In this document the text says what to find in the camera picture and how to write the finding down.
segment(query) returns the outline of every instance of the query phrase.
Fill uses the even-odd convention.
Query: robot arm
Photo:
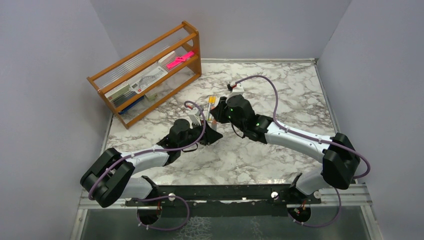
[[[244,90],[240,83],[231,86],[234,83],[228,85],[228,89],[232,90],[229,97],[221,97],[217,106],[210,111],[217,122],[234,125],[243,132],[244,137],[252,141],[287,147],[322,164],[322,167],[301,173],[294,179],[289,190],[291,198],[301,201],[307,195],[328,186],[343,190],[349,187],[360,159],[342,148],[321,142],[327,140],[354,150],[347,136],[341,133],[333,137],[318,135],[278,122],[286,128],[281,129],[272,117],[255,114],[250,102],[243,97]]]
[[[169,129],[168,135],[153,147],[142,150],[150,150],[150,152],[135,155],[133,152],[118,152],[113,147],[105,150],[82,176],[80,184],[87,191],[90,191],[105,171],[120,160],[122,156],[128,156],[100,180],[92,192],[92,197],[100,206],[106,208],[119,198],[145,199],[150,194],[156,194],[152,192],[155,189],[153,187],[155,184],[148,177],[131,178],[131,176],[146,169],[169,165],[180,157],[181,152],[192,152],[197,149],[170,150],[187,146],[202,134],[203,126],[200,121],[200,111],[192,109],[188,115],[192,121],[192,127],[186,119],[177,119]],[[222,134],[213,130],[206,123],[204,134],[198,143],[209,145],[222,137]]]

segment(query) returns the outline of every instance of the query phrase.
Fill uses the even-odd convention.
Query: marble surface
[[[334,135],[324,95],[312,63],[203,63],[203,75],[171,97],[130,129],[114,117],[107,147],[132,152],[149,148],[166,136],[174,121],[189,119],[183,102],[207,108],[208,96],[228,95],[227,83],[251,75],[270,78],[278,90],[277,118],[304,131]],[[256,113],[272,116],[275,95],[268,82],[254,78],[243,82],[244,97]],[[210,146],[182,153],[174,163],[137,174],[157,184],[275,184],[291,183],[300,172],[317,166],[312,158],[294,150],[253,142],[236,136],[230,124],[218,124],[223,138]]]

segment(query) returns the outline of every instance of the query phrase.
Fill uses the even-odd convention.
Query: wooden shelf
[[[180,51],[181,53],[187,53],[192,51],[194,52],[194,55],[185,62],[182,62],[181,64],[177,65],[172,69],[168,69],[165,67],[164,70],[166,69],[167,74],[161,77],[159,80],[155,81],[142,92],[136,93],[135,95],[133,95],[134,93],[130,93],[130,95],[124,93],[122,95],[124,96],[124,102],[120,102],[119,104],[117,104],[116,102],[112,103],[106,97],[106,94],[108,92],[112,91],[117,87],[120,87],[123,83],[129,81],[137,74],[141,73],[144,70],[149,71],[147,70],[147,68],[154,68],[154,64],[158,65],[158,61],[161,58],[165,57],[173,51]],[[172,90],[163,98],[152,102],[151,106],[149,106],[143,112],[140,112],[136,117],[126,123],[126,121],[123,119],[122,115],[119,114],[119,112],[125,110],[128,106],[133,104],[135,101],[139,100],[149,91],[152,91],[164,81],[168,80],[170,77],[174,76],[181,70],[186,69],[186,67],[188,67],[189,71],[193,72],[192,77],[190,77],[187,81],[183,82],[180,86]],[[182,88],[186,87],[188,84],[198,79],[201,75],[202,65],[200,55],[199,32],[191,24],[186,21],[183,21],[180,25],[176,26],[175,28],[171,29],[167,33],[156,38],[145,46],[139,48],[128,56],[122,58],[118,62],[105,68],[104,70],[100,71],[92,77],[87,77],[87,80],[94,87],[94,89],[96,89],[98,95],[103,99],[103,101],[110,108],[110,110],[116,115],[119,121],[128,129],[130,126],[134,125],[137,121],[142,119],[148,113],[153,111],[160,104],[164,103],[167,99],[175,95]]]

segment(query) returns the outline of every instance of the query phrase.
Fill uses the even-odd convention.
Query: bolt
[[[175,194],[171,192],[168,196],[175,196]],[[168,199],[172,202],[175,200],[175,197],[168,197]]]
[[[313,196],[314,196],[316,199],[320,199],[320,198],[321,198],[321,192],[319,192],[319,191],[314,191],[314,192],[313,192]]]
[[[274,199],[274,200],[277,200],[279,198],[278,193],[276,191],[273,191],[271,193],[271,198]]]

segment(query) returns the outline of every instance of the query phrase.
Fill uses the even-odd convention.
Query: white wall
[[[351,0],[91,0],[120,57],[183,20],[202,58],[318,58]]]
[[[89,0],[0,3],[0,239],[69,239],[109,110],[86,77],[118,60]]]
[[[385,240],[424,235],[424,1],[352,0],[318,61]]]

